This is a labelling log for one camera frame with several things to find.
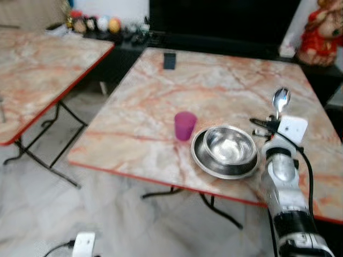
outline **television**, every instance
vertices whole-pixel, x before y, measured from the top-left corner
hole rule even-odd
[[[150,30],[168,42],[277,49],[300,0],[150,0]]]

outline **bowl rim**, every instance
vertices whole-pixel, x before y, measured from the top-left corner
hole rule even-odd
[[[213,170],[211,170],[210,168],[208,168],[206,165],[204,165],[202,163],[202,161],[199,160],[196,152],[195,152],[195,143],[197,141],[197,139],[199,138],[199,136],[206,132],[208,130],[208,128],[206,129],[203,129],[201,131],[199,131],[194,137],[193,137],[193,140],[192,140],[192,144],[191,144],[191,156],[193,157],[193,160],[195,161],[195,163],[203,170],[205,171],[207,174],[213,176],[213,177],[217,177],[217,178],[220,178],[220,179],[225,179],[225,180],[237,180],[237,179],[243,179],[243,178],[247,178],[247,177],[250,177],[252,176],[256,171],[257,169],[260,167],[260,164],[261,164],[261,158],[260,158],[260,154],[259,154],[259,151],[256,151],[256,155],[257,155],[257,160],[256,160],[256,164],[255,166],[250,170],[248,171],[247,173],[244,173],[242,175],[224,175],[224,174],[220,174],[220,173],[217,173]]]
[[[208,138],[208,135],[210,134],[211,130],[215,130],[215,129],[219,129],[219,128],[226,128],[226,129],[234,130],[234,131],[237,131],[240,134],[244,135],[252,144],[252,154],[251,154],[250,158],[248,158],[244,162],[228,162],[228,161],[223,161],[221,159],[218,159],[212,153],[210,148],[208,147],[207,138]],[[251,162],[255,158],[255,156],[257,154],[257,147],[256,147],[256,144],[255,144],[254,140],[252,139],[252,137],[249,134],[247,134],[247,132],[245,132],[244,130],[242,130],[242,129],[238,128],[238,127],[235,127],[235,126],[230,126],[230,125],[219,125],[219,126],[209,127],[207,129],[207,131],[205,132],[205,135],[204,135],[204,138],[203,138],[203,144],[204,144],[204,147],[205,147],[205,150],[207,151],[207,153],[212,158],[214,158],[217,162],[219,162],[220,164],[223,164],[223,165],[244,165],[244,164],[248,164],[249,162]]]

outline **black screen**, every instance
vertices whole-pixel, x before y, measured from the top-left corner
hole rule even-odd
[[[151,30],[281,44],[300,0],[150,0]]]

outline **white wall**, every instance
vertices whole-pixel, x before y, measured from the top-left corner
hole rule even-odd
[[[124,23],[143,22],[149,15],[149,0],[74,0],[74,8],[89,16],[108,15]]]
[[[308,16],[317,9],[317,0],[301,0],[282,44],[289,43],[292,47],[299,47]]]

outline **red statue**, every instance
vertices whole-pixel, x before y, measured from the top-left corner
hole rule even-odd
[[[309,16],[297,57],[309,65],[329,66],[337,46],[343,46],[343,0],[318,0],[318,5]]]

